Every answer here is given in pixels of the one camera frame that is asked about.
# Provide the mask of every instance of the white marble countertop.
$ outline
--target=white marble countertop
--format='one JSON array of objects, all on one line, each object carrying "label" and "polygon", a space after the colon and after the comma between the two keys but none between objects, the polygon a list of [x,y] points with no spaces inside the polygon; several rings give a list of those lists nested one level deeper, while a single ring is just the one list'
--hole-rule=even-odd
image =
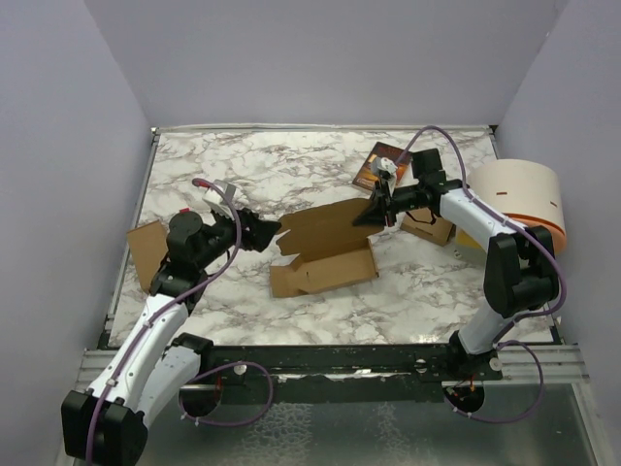
[{"label": "white marble countertop", "polygon": [[[495,158],[486,128],[450,131],[469,170]],[[239,206],[267,219],[365,193],[353,176],[377,141],[404,147],[411,132],[191,132],[162,134],[139,224],[167,223],[189,207],[211,220],[194,177],[222,179],[242,191]],[[427,133],[412,150],[437,147],[450,178],[457,160],[440,134]],[[411,183],[411,173],[401,185]],[[269,266],[280,258],[273,242],[263,253],[240,252],[203,295],[180,332],[219,345],[331,345],[447,342],[482,298],[483,270],[397,227],[372,237],[379,277],[325,293],[270,296]],[[224,258],[215,262],[215,271]],[[109,346],[122,344],[145,302],[130,259]],[[507,337],[551,341],[547,321],[527,319]]]}]

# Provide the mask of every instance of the cardboard piece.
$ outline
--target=cardboard piece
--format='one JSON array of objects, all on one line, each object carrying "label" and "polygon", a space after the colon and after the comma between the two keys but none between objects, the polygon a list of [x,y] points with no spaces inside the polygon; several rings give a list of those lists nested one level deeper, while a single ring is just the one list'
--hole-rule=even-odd
[{"label": "cardboard piece", "polygon": [[148,292],[162,259],[168,252],[166,228],[158,220],[127,232],[129,251],[136,265],[140,288]]},{"label": "cardboard piece", "polygon": [[414,221],[409,216],[404,216],[404,221],[401,223],[402,230],[423,238],[424,240],[431,241],[438,246],[445,246],[448,243],[455,226],[450,221],[437,217],[436,222],[430,225],[429,222],[432,220],[432,215],[431,211],[427,208],[416,209],[410,211],[410,213],[414,218],[420,221]]},{"label": "cardboard piece", "polygon": [[289,265],[270,267],[275,298],[314,294],[378,276],[369,236],[382,226],[353,226],[368,199],[348,199],[283,216],[277,240],[282,255],[299,254]]}]

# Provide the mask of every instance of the brown cardboard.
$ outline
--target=brown cardboard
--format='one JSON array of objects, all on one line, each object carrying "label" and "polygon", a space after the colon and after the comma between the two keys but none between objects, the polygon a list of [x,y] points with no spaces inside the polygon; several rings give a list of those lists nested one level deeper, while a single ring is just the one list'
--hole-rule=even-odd
[{"label": "brown cardboard", "polygon": [[432,215],[429,209],[416,209],[410,211],[411,215],[420,221],[414,221],[409,216],[404,216],[401,229],[416,235],[424,240],[431,241],[438,246],[445,246],[450,240],[454,225],[444,218],[437,218],[433,225],[423,222],[431,222]]},{"label": "brown cardboard", "polygon": [[273,296],[314,294],[377,277],[368,236],[383,227],[351,224],[368,206],[368,199],[349,199],[283,216],[280,252],[300,255],[289,265],[270,267]]},{"label": "brown cardboard", "polygon": [[166,229],[159,221],[153,221],[128,231],[127,244],[136,265],[140,288],[148,292],[151,280],[168,252]]}]

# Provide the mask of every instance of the gray wall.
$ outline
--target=gray wall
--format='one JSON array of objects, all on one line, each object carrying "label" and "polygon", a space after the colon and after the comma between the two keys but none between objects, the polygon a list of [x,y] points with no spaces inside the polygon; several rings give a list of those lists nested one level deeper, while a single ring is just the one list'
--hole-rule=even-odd
[{"label": "gray wall", "polygon": [[498,123],[566,0],[85,0],[153,125]]},{"label": "gray wall", "polygon": [[50,465],[146,168],[147,120],[81,0],[0,7],[0,464]]},{"label": "gray wall", "polygon": [[503,157],[554,169],[569,246],[563,327],[587,361],[621,458],[621,2],[571,0],[499,128]]}]

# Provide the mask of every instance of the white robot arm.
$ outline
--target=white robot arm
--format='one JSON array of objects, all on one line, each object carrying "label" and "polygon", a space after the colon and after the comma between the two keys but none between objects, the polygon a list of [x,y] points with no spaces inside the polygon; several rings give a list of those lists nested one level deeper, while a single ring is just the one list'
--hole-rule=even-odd
[{"label": "white robot arm", "polygon": [[[220,186],[228,199],[233,189]],[[153,420],[207,364],[207,339],[182,334],[169,346],[201,298],[203,283],[211,280],[205,268],[236,245],[239,232],[242,250],[264,250],[280,223],[261,220],[249,209],[232,215],[230,202],[226,210],[212,197],[206,201],[215,223],[206,225],[190,211],[171,219],[168,253],[130,335],[85,393],[66,396],[61,415],[67,454],[104,466],[133,466]]]},{"label": "white robot arm", "polygon": [[[384,159],[377,167],[385,167],[386,163],[391,162]],[[559,278],[553,265],[537,245],[507,223],[525,230],[553,257],[552,236],[544,227],[528,228],[509,220],[465,189],[461,180],[448,181],[436,149],[415,153],[411,166],[418,184],[394,189],[394,170],[378,169],[372,204],[354,220],[354,225],[392,226],[397,213],[429,208],[433,215],[463,228],[487,251],[483,284],[486,302],[450,339],[454,372],[466,376],[490,354],[512,321],[539,309],[559,293]]]}]

